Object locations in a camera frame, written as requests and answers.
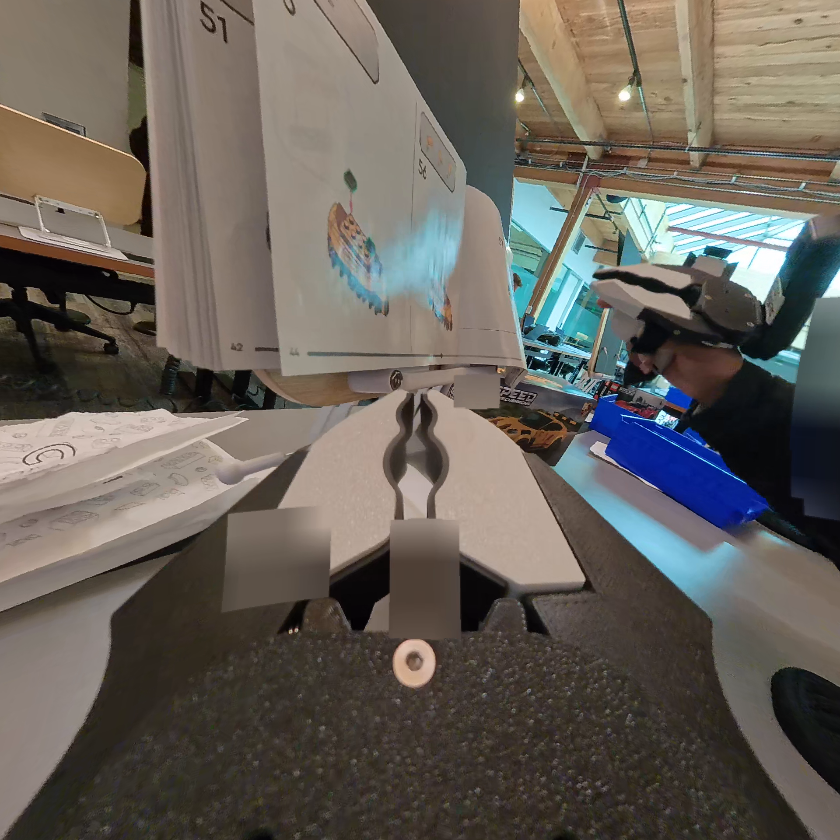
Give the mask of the lego instruction booklet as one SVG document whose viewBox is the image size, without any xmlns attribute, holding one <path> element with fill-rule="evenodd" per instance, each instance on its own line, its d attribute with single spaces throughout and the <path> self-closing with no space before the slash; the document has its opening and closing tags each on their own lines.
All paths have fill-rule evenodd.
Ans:
<svg viewBox="0 0 840 840">
<path fill-rule="evenodd" d="M 366 2 L 141 2 L 156 338 L 281 376 L 524 365 L 491 198 Z"/>
</svg>

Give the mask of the lego set box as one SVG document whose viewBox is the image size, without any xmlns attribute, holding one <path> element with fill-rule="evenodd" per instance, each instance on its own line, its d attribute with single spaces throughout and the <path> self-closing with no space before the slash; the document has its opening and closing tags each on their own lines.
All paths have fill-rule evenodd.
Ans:
<svg viewBox="0 0 840 840">
<path fill-rule="evenodd" d="M 555 467 L 572 439 L 588 429 L 596 398 L 565 379 L 528 371 L 515 385 L 500 378 L 498 407 L 475 413 L 496 426 L 524 453 Z"/>
</svg>

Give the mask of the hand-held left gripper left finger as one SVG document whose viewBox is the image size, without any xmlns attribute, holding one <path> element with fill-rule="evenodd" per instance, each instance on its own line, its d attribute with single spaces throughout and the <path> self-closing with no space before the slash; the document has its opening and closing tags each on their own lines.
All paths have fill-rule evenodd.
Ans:
<svg viewBox="0 0 840 840">
<path fill-rule="evenodd" d="M 406 467 L 415 397 L 393 392 L 348 415 L 310 445 L 279 509 L 315 508 L 331 533 L 330 573 L 387 545 L 403 520 L 398 482 Z"/>
</svg>

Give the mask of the person's right hand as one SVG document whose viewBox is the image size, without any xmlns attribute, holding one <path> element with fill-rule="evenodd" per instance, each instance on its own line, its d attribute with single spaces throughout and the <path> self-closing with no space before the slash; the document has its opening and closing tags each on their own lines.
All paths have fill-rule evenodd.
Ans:
<svg viewBox="0 0 840 840">
<path fill-rule="evenodd" d="M 713 404 L 744 364 L 735 349 L 676 341 L 655 353 L 632 352 L 629 361 L 645 374 L 661 375 L 701 405 Z"/>
</svg>

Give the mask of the white paper parts bag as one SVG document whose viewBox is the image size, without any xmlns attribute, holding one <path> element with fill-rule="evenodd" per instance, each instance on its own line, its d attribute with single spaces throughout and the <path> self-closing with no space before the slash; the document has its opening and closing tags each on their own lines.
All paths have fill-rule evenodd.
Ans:
<svg viewBox="0 0 840 840">
<path fill-rule="evenodd" d="M 589 453 L 594 457 L 613 465 L 629 475 L 635 476 L 646 487 L 664 492 L 665 480 L 652 461 L 647 461 L 634 448 L 628 447 L 617 437 L 610 440 L 594 442 L 589 447 Z"/>
</svg>

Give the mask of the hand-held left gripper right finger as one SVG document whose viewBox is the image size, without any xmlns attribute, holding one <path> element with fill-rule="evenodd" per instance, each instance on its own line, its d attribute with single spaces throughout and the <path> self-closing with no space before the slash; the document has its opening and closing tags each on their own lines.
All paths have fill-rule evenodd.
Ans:
<svg viewBox="0 0 840 840">
<path fill-rule="evenodd" d="M 440 461 L 427 515 L 456 522 L 463 559 L 511 595 L 582 590 L 585 573 L 520 447 L 440 392 L 421 406 L 427 453 Z"/>
</svg>

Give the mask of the white book stand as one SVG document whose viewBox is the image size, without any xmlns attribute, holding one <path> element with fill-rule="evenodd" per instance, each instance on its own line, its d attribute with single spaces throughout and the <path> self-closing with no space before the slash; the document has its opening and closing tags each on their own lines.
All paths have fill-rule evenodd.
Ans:
<svg viewBox="0 0 840 840">
<path fill-rule="evenodd" d="M 430 390 L 436 386 L 454 385 L 460 405 L 464 407 L 498 407 L 500 401 L 500 375 L 495 365 L 469 365 L 445 367 L 443 369 L 393 369 L 390 371 L 361 371 L 349 374 L 349 384 L 354 389 L 372 388 L 385 383 L 384 374 L 392 392 L 404 390 L 418 392 Z M 274 453 L 249 460 L 236 460 L 221 465 L 216 469 L 216 478 L 226 485 L 234 486 L 239 482 L 267 469 L 279 467 L 291 456 L 291 453 Z"/>
</svg>

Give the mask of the large blue plastic bin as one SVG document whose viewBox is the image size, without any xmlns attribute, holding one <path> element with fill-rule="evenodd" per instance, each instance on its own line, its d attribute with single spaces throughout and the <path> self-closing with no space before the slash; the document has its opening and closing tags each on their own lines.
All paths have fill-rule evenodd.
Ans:
<svg viewBox="0 0 840 840">
<path fill-rule="evenodd" d="M 600 398 L 589 421 L 591 431 L 612 438 L 623 418 L 635 416 L 632 408 L 622 401 L 617 401 L 617 397 L 618 394 L 610 394 Z"/>
</svg>

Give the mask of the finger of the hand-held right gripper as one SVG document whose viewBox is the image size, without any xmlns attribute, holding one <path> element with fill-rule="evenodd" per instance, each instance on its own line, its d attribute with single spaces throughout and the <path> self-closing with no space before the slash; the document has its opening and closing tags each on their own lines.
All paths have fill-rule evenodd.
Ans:
<svg viewBox="0 0 840 840">
<path fill-rule="evenodd" d="M 621 281 L 631 286 L 649 288 L 653 291 L 680 291 L 688 287 L 700 287 L 706 282 L 706 275 L 683 266 L 662 266 L 657 264 L 635 264 L 613 266 L 597 270 L 592 279 L 592 288 L 602 286 L 609 280 Z"/>
<path fill-rule="evenodd" d="M 609 277 L 595 280 L 595 293 L 633 319 L 691 323 L 697 284 L 689 277 Z"/>
</svg>

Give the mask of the white and plywood chair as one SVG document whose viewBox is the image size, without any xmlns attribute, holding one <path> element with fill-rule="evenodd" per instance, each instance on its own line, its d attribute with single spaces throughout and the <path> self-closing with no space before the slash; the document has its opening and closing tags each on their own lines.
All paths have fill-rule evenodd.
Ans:
<svg viewBox="0 0 840 840">
<path fill-rule="evenodd" d="M 1 192 L 36 196 L 131 225 L 142 214 L 146 173 L 131 154 L 6 106 L 1 107 Z"/>
</svg>

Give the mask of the black backdrop panel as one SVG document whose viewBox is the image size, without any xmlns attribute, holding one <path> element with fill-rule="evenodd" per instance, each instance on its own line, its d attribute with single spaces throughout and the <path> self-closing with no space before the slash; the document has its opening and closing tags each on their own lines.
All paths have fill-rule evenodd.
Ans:
<svg viewBox="0 0 840 840">
<path fill-rule="evenodd" d="M 509 235 L 519 1 L 370 1 L 418 90 Z"/>
</svg>

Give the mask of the blue plastic bin with paper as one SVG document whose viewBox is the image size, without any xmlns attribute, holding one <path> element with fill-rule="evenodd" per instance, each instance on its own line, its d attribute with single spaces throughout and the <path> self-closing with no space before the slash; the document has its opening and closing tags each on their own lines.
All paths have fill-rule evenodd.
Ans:
<svg viewBox="0 0 840 840">
<path fill-rule="evenodd" d="M 612 438 L 619 438 L 665 480 L 664 494 L 720 529 L 751 522 L 768 502 L 733 475 L 721 457 L 690 437 L 638 416 L 626 416 Z"/>
</svg>

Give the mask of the black office chair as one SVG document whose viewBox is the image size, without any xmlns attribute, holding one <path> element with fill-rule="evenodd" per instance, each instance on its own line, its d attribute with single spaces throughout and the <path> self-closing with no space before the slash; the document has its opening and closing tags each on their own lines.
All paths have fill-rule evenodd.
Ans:
<svg viewBox="0 0 840 840">
<path fill-rule="evenodd" d="M 104 342 L 102 351 L 107 355 L 118 355 L 119 346 L 113 337 L 91 327 L 89 316 L 67 309 L 67 295 L 64 292 L 50 293 L 48 298 L 58 307 L 49 307 L 31 301 L 26 287 L 19 282 L 2 279 L 2 283 L 11 289 L 10 297 L 1 299 L 1 317 L 12 319 L 16 331 L 22 333 L 40 373 L 50 373 L 56 367 L 48 361 L 39 349 L 35 335 L 34 321 L 45 322 L 60 332 L 75 332 L 89 335 Z"/>
</svg>

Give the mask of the white desk stand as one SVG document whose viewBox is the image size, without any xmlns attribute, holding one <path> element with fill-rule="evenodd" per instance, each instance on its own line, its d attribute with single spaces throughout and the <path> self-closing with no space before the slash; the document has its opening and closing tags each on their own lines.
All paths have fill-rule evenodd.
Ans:
<svg viewBox="0 0 840 840">
<path fill-rule="evenodd" d="M 35 196 L 35 212 L 38 224 L 35 227 L 19 226 L 22 237 L 42 245 L 128 261 L 122 251 L 112 246 L 99 212 L 38 195 Z"/>
</svg>

